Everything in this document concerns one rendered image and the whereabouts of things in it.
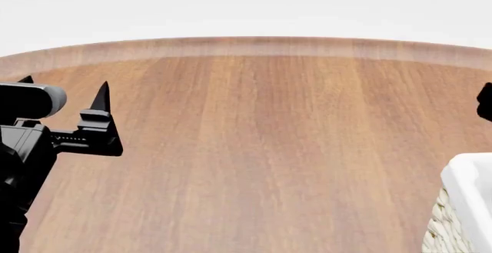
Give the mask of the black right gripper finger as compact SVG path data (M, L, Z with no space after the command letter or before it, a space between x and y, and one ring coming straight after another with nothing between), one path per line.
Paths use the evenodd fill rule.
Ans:
M488 82L477 95L477 114L481 118L492 122L492 83Z

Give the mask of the woven wicker basket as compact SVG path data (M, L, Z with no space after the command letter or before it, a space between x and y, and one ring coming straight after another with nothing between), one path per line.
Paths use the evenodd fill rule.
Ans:
M464 234L449 194L441 188L424 233L421 253L476 253Z

